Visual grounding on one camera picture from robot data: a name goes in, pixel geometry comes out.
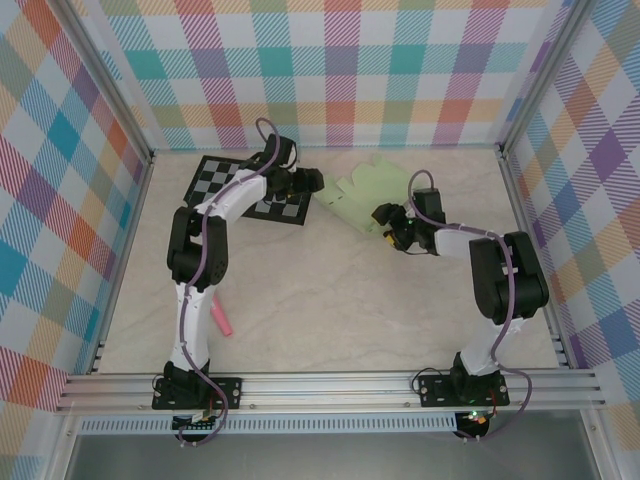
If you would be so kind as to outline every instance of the cable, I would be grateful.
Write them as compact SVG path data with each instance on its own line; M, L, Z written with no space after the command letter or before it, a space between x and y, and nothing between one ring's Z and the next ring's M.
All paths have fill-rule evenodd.
M248 180L251 180L252 178L256 178L258 175L262 175L268 168L271 167L271 165L273 165L273 163L276 161L276 158L278 157L278 153L280 151L280 134L278 133L278 129L270 120L264 117L258 118L256 120L256 128L258 129L258 133L260 134L260 136L265 142L267 141L267 138L265 137L264 133L262 132L262 129L260 128L260 123L262 122L266 123L271 127L271 130L273 130L273 134L276 137L276 146L273 151L273 155L271 156L269 161L265 163L262 167L260 167L260 169L258 169L256 172L240 180L235 180L227 184L222 190L220 190L220 192L216 194L211 204L207 207L205 212L202 214L202 255L200 256L200 264L198 265L198 269L196 270L196 273L194 273L193 278L191 278L191 280L189 280L189 283L187 283L184 287L184 300L182 302L182 309L180 310L180 326L179 326L180 345L182 346L182 354L184 355L184 358L187 360L187 363L189 364L189 366L200 378L202 378L202 380L204 380L208 385L211 386L211 388L215 390L218 396L222 399L223 408L222 408L222 414L221 414L222 418L218 423L218 426L210 434L208 434L205 438L203 438L199 442L191 442L191 443L186 442L186 440L182 437L182 432L185 428L187 428L187 426L185 425L181 427L178 430L178 438L182 442L182 446L189 445L191 447L198 447L200 445L209 443L213 439L213 437L215 437L218 434L218 432L222 429L222 427L224 427L227 421L227 415L229 413L229 400L227 399L227 396L218 385L216 385L207 375L205 375L202 372L202 370L200 370L200 368L198 368L198 366L193 361L193 358L191 358L189 351L187 350L187 342L184 336L184 322L185 322L185 317L187 315L187 305L189 303L189 299L191 298L191 296L189 295L189 289L193 287L193 285L195 285L195 283L198 281L198 279L202 275L202 272L204 271L204 267L207 262L207 249L205 246L207 245L207 220L209 219L209 213L211 213L211 210L213 210L213 208L228 192L230 192L233 188L241 185L242 183Z
M507 335L507 331L509 330L509 326L511 325L511 321L513 320L513 313L515 310L516 279L515 279L515 273L513 271L513 261L511 260L511 252L509 252L509 247L505 243L504 239L497 233L490 232L488 230L481 230L479 228L467 227L465 225L440 223L430 219L429 217L424 215L422 212L420 212L420 210L418 210L418 207L416 206L415 201L413 200L413 183L420 174L427 175L431 180L431 188L434 188L433 175L431 175L431 172L429 172L428 170L418 170L416 173L413 174L413 176L409 180L409 186L407 187L409 203L411 205L411 208L413 208L413 211L415 212L416 216L420 220L427 222L431 225L434 225L438 228L445 228L447 230L460 230L463 232L482 235L484 237L489 237L496 240L498 242L498 245L500 245L500 248L502 249L505 263L507 264L507 283L509 286L509 302L507 305L507 318L504 322L504 325L502 326L502 330L500 330L500 333L498 334L498 338L496 338L496 341L493 343L493 346L491 347L491 360L493 360L493 362L499 369L504 370L505 372L523 377L527 381L527 394L524 397L524 401L522 402L520 409L518 409L518 411L514 414L514 416L510 418L509 422L504 424L498 430L494 430L493 432L487 434L484 438L488 439L504 431L507 426L513 425L513 423L515 423L515 421L522 416L522 413L527 408L527 405L529 405L529 401L531 400L531 394L533 392L533 382L531 380L531 377L527 375L526 372L522 370L518 370L516 368L507 368L504 365L502 365L496 357L496 351L498 350L498 347L504 340L504 337Z
M418 393L418 391L416 390L416 387L414 387L414 385L416 384L416 380L418 379L418 377L420 376L420 374L422 372L426 372L426 371L436 372L441 377L444 377L444 375L442 375L442 372L440 370L436 370L435 368L431 368L431 367L423 368L418 373L416 373L415 376L413 377L413 379L411 380L411 390L413 390L413 393L415 393L416 395L420 395Z

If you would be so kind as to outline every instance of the metal rail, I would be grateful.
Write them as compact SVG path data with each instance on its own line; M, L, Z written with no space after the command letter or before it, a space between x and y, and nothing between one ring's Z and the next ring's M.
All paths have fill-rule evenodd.
M534 384L530 410L603 408L605 399L591 370L527 370ZM462 412L463 407L420 407L409 382L414 372L216 374L243 378L242 403L234 414ZM151 410L154 375L71 376L58 404L67 415L167 414ZM506 375L516 410L526 394L524 379ZM175 411L182 414L186 411Z

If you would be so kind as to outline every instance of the pink object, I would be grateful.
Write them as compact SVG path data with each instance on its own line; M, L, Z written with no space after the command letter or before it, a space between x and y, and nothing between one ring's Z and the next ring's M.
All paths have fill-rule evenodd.
M218 300L218 296L216 294L213 294L213 301L211 302L211 316L216 321L218 328L225 337L228 337L233 333L231 324L229 323L229 320L227 320L227 315L224 313L224 310L220 305L220 300Z

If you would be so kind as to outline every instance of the marble surface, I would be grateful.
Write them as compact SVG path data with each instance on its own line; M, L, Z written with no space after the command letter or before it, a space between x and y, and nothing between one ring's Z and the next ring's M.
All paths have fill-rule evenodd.
M347 175L375 151L307 149L301 159L304 166ZM449 221L516 229L491 150L381 152L409 172L431 170ZM176 322L166 266L171 219L201 156L157 158L101 373L161 372L169 358ZM230 228L229 254L218 294L234 334L223 337L211 322L212 371L448 368L482 321L468 264L404 255L382 238L358 233L316 201L304 227L241 218ZM514 367L557 366L541 312L502 359Z

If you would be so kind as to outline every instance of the enclosure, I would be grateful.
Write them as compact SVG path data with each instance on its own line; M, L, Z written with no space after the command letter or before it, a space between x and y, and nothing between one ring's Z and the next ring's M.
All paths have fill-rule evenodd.
M428 459L456 478L639 476L637 2L10 0L0 18L0 478L142 478L170 471L160 457L194 478L211 459L225 478L354 478L358 455L370 478ZM208 345L240 404L187 452L180 412L151 409L173 216L265 148L258 117L325 194L228 226L233 334L212 320ZM469 262L404 255L327 194L402 204L420 169L448 222L527 232L551 292L499 351L533 379L529 402L503 372L492 429L526 410L500 440L463 445L469 405L411 391L477 335Z

